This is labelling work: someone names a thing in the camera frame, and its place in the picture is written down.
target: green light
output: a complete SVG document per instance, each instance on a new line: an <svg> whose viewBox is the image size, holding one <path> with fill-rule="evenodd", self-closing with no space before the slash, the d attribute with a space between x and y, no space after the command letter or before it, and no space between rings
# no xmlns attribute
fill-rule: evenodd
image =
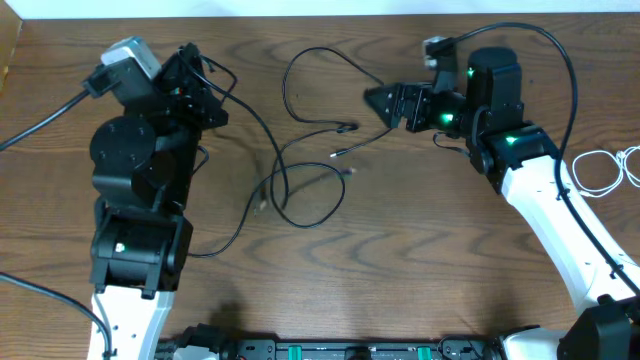
<svg viewBox="0 0 640 360"><path fill-rule="evenodd" d="M442 114L442 121L444 122L452 122L453 114Z"/></svg>

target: white wall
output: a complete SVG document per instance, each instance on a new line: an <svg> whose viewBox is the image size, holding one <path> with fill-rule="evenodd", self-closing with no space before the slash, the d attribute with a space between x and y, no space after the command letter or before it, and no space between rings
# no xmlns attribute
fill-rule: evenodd
<svg viewBox="0 0 640 360"><path fill-rule="evenodd" d="M23 19L640 11L640 0L5 1Z"/></svg>

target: wooden table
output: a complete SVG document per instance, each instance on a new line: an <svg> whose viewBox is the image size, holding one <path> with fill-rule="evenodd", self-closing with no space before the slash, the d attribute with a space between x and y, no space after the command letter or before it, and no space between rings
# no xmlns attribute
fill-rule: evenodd
<svg viewBox="0 0 640 360"><path fill-rule="evenodd" d="M136 34L162 61L192 41L230 67L240 78L236 95L284 144L321 128L296 123L282 106L281 77L298 51L331 46L388 83L428 80L433 74L422 66L422 40L504 20L547 28L573 59L580 108L567 161L587 150L615 152L638 143L637 15L28 21L0 97L0 137L39 121L78 93L100 54ZM462 44L461 61L487 45L516 50L526 118L559 142L569 85L556 50L531 32L495 31ZM222 73L210 77L229 84ZM355 120L362 128L303 142L286 154L288 162L328 161L330 152L383 129L362 101L363 90L374 84L335 56L301 58L290 81L299 114ZM212 159L193 180L186 212L196 229L193 251L226 241L256 179L273 161L254 119L233 103L225 107L229 125L204 136ZM89 305L97 192L88 147L95 129L121 111L110 95L85 100L1 154L2 271ZM608 161L586 160L581 178L592 186L606 184L615 178ZM638 172L638 161L632 162ZM467 160L436 149L430 133L394 131L333 164L357 170L338 212L313 230L294 229L272 209L251 214L222 256L187 262L165 336L199 322L282 338L333 339L489 334L525 324L563 329L575 321L564 284L531 229ZM292 182L318 174L292 173ZM290 214L300 222L317 219L333 206L338 190L333 180L306 188L292 198ZM640 192L625 181L610 196L589 203L638 259ZM3 357L86 356L89 323L80 314L24 290L0 289Z"/></svg>

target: white cable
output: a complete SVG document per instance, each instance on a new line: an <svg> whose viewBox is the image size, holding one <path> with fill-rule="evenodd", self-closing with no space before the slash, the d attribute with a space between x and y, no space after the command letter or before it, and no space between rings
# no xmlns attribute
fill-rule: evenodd
<svg viewBox="0 0 640 360"><path fill-rule="evenodd" d="M578 186L582 189L582 190L578 191L580 193L580 195L586 196L586 197L593 197L593 198L601 198L603 196L606 196L610 192L612 192L615 188L617 188L618 185L620 185L622 183L622 180L624 180L624 175L625 174L627 175L627 178L629 178L629 182L631 182L631 184L633 186L640 188L640 178L638 176L634 175L633 173L631 173L631 171L629 170L629 167L627 166L627 160L629 159L629 156L631 155L631 153L633 153L636 150L640 150L640 145L639 146L632 146L632 147L628 148L625 151L618 151L615 156L613 156L613 154L611 154L610 152L605 151L605 150L593 150L593 151L586 152L586 153L581 154L578 157L576 157L573 160L573 164L571 165L571 169L573 171L573 177L576 179L576 184L578 184ZM588 155L593 155L593 154L606 154L618 166L618 170L619 170L618 177L616 178L616 180L611 185L605 186L605 187L600 188L600 189L590 189L590 188L582 185L582 183L578 179L578 173L576 172L576 163L578 162L578 160L580 158L582 158L584 156L588 156Z"/></svg>

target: wood grain surface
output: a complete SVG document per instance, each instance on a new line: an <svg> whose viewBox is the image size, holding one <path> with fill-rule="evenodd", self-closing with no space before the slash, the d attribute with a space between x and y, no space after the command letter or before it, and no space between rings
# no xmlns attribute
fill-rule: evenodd
<svg viewBox="0 0 640 360"><path fill-rule="evenodd" d="M455 36L496 21L545 27L576 67L580 107L567 161L640 138L640 16L504 15L28 21L0 97L0 137L35 123L81 90L81 81L112 43L139 35L164 61L186 42L239 76L236 95L284 144L317 125L298 124L282 106L280 82L298 51L330 46L385 82L431 79L421 41ZM526 118L559 142L569 113L564 65L531 32L495 31L461 45L460 59L487 45L514 48L523 67ZM228 85L222 73L210 75ZM374 84L327 53L300 59L290 78L296 111L309 118L358 121L361 130L303 142L287 162L328 161L336 149L383 130L362 101ZM249 193L273 161L255 120L227 102L229 125L205 134L212 158L194 177L187 217L192 251L223 244ZM122 109L111 96L85 100L69 114L0 156L2 271L90 304L89 246L94 233L88 147L96 128ZM640 172L640 157L631 161ZM518 213L459 154L437 149L431 134L393 131L332 163L357 172L342 207L327 223L299 230L273 210L249 216L223 255L190 259L164 336L199 322L272 332L282 338L426 338L490 334L526 324L563 329L576 319L564 284ZM615 178L605 158L581 164L585 184ZM301 184L321 174L300 170ZM294 220L310 222L338 198L329 177L292 198ZM589 200L614 238L640 256L640 191L627 182ZM0 286L0 354L4 358L86 356L89 323L39 295Z"/></svg>

